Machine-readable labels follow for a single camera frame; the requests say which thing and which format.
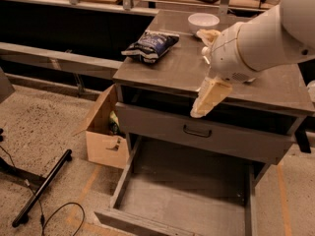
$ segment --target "cabinet top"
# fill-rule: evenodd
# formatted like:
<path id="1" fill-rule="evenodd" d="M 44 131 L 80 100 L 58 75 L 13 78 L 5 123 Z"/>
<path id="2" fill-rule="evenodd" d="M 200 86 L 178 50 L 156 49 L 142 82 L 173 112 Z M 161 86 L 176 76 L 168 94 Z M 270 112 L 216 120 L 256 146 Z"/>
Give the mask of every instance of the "cabinet top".
<path id="1" fill-rule="evenodd" d="M 142 64 L 126 58 L 116 72 L 114 82 L 140 89 L 197 97 L 209 66 L 201 55 L 205 45 L 189 31 L 190 15 L 187 12 L 159 11 L 148 30 L 178 33 L 179 42 L 155 64 Z M 220 18 L 218 30 L 248 20 L 224 16 Z M 233 85 L 232 94 L 224 102 L 269 111 L 289 110 L 295 114 L 314 112 L 313 103 L 296 64 L 265 70 L 252 84 Z"/>

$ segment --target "gray cabinet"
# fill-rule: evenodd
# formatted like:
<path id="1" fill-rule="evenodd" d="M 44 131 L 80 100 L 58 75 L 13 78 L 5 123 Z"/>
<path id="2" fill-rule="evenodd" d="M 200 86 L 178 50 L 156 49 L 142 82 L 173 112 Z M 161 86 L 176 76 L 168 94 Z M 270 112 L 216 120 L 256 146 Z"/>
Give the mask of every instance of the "gray cabinet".
<path id="1" fill-rule="evenodd" d="M 113 78 L 131 156 L 109 210 L 97 216 L 138 235 L 256 235 L 255 185 L 314 108 L 297 65 L 286 65 L 191 118 L 209 68 L 188 16 L 160 11 L 149 29 L 176 31 L 179 42 L 154 65 L 127 58 Z M 236 20 L 221 18 L 220 30 Z"/>

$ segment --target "concrete floor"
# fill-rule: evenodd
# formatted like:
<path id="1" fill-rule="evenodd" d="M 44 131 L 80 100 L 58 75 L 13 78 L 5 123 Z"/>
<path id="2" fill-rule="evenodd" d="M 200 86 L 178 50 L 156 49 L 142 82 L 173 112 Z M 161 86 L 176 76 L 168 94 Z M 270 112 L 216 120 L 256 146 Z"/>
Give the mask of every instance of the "concrete floor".
<path id="1" fill-rule="evenodd" d="M 85 135 L 71 135 L 94 104 L 91 98 L 77 97 L 71 87 L 10 79 L 16 91 L 0 104 L 0 127 L 5 136 L 1 146 L 15 165 L 46 176 L 67 148 L 73 151 L 73 160 L 64 164 L 40 198 L 46 218 L 62 205 L 76 202 L 86 214 L 77 235 L 128 235 L 101 225 L 94 214 L 108 207 L 122 171 L 88 162 Z M 293 145 L 280 165 L 271 166 L 260 181 L 256 187 L 259 236 L 315 235 L 314 154 L 315 149 L 305 154 Z M 0 156 L 10 162 L 3 151 Z M 0 235 L 41 235 L 38 204 L 29 213 L 27 224 L 11 226 L 32 196 L 23 183 L 11 180 L 0 173 Z M 65 206 L 51 219 L 45 235 L 72 235 L 81 219 L 76 206 Z"/>

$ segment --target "cardboard box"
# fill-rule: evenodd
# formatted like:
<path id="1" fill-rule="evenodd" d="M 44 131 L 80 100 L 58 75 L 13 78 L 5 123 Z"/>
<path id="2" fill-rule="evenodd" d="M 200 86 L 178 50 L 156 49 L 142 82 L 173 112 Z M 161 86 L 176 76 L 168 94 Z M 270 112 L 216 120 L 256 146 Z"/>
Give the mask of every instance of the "cardboard box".
<path id="1" fill-rule="evenodd" d="M 86 132 L 89 161 L 124 168 L 129 158 L 127 142 L 120 136 L 109 135 L 109 114 L 116 102 L 116 88 L 111 86 L 98 97 L 73 135 Z"/>

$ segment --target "cable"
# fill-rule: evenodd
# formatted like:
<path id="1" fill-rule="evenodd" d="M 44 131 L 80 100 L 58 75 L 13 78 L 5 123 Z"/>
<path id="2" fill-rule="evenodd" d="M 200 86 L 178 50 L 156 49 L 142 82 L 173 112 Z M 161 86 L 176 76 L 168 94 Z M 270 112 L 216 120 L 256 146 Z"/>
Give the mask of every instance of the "cable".
<path id="1" fill-rule="evenodd" d="M 67 204 L 65 204 L 65 205 L 63 205 L 63 206 L 61 206 L 60 208 L 58 208 L 56 211 L 54 211 L 54 212 L 48 217 L 47 221 L 46 221 L 45 224 L 42 226 L 41 236 L 44 236 L 44 235 L 45 235 L 45 234 L 44 234 L 44 230 L 45 230 L 45 227 L 46 227 L 46 225 L 48 224 L 49 220 L 50 220 L 61 208 L 65 207 L 65 206 L 68 206 L 68 205 L 76 205 L 76 206 L 78 206 L 78 207 L 81 209 L 81 211 L 82 211 L 82 221 L 81 221 L 81 223 L 80 223 L 78 229 L 75 231 L 75 233 L 74 233 L 72 236 L 75 236 L 75 235 L 78 233 L 78 231 L 80 230 L 81 226 L 83 225 L 83 222 L 85 221 L 86 213 L 85 213 L 85 210 L 83 209 L 83 207 L 82 207 L 80 204 L 75 203 L 75 202 L 69 202 L 69 203 L 67 203 Z"/>
<path id="2" fill-rule="evenodd" d="M 11 154 L 10 154 L 9 152 L 7 152 L 5 149 L 3 149 L 2 146 L 0 146 L 0 148 L 1 148 L 7 155 L 9 155 L 9 158 L 10 158 L 10 160 L 11 160 L 11 163 L 12 163 L 13 167 L 14 167 L 14 170 L 17 171 L 17 167 L 16 167 L 16 165 L 15 165 L 14 162 L 13 162 L 13 159 L 12 159 L 12 157 L 11 157 Z"/>
<path id="3" fill-rule="evenodd" d="M 31 190 L 32 194 L 35 196 L 35 192 L 32 190 L 29 180 L 26 179 L 24 182 L 25 182 L 26 185 L 29 187 L 29 189 Z M 40 210 L 41 210 L 40 225 L 41 225 L 41 230 L 42 230 L 43 225 L 45 224 L 45 216 L 44 216 L 44 214 L 43 214 L 43 209 L 42 209 L 41 201 L 40 201 L 39 198 L 38 198 L 38 203 L 39 203 Z"/>
<path id="4" fill-rule="evenodd" d="M 35 196 L 35 192 L 32 190 L 31 185 L 30 185 L 30 182 L 29 182 L 28 179 L 25 180 L 25 183 L 26 183 L 26 185 L 29 187 L 29 189 L 31 190 L 32 194 Z M 56 211 L 54 211 L 54 212 L 48 217 L 47 221 L 45 221 L 45 216 L 44 216 L 44 213 L 43 213 L 43 209 L 42 209 L 42 205 L 41 205 L 40 199 L 38 199 L 38 202 L 39 202 L 40 210 L 41 210 L 41 216 L 40 216 L 41 236 L 44 236 L 44 235 L 45 235 L 44 230 L 45 230 L 45 227 L 46 227 L 46 225 L 48 224 L 49 220 L 50 220 L 61 208 L 65 207 L 65 206 L 68 206 L 68 205 L 76 205 L 76 206 L 78 206 L 78 207 L 81 209 L 82 215 L 83 215 L 83 216 L 82 216 L 82 221 L 81 221 L 81 223 L 80 223 L 78 229 L 75 231 L 75 233 L 74 233 L 72 236 L 75 236 L 75 235 L 78 233 L 78 231 L 80 230 L 80 228 L 81 228 L 83 222 L 85 221 L 85 217 L 86 217 L 85 210 L 83 209 L 83 207 L 82 207 L 80 204 L 74 203 L 74 202 L 69 202 L 69 203 L 66 203 L 65 205 L 61 206 L 60 208 L 58 208 Z"/>

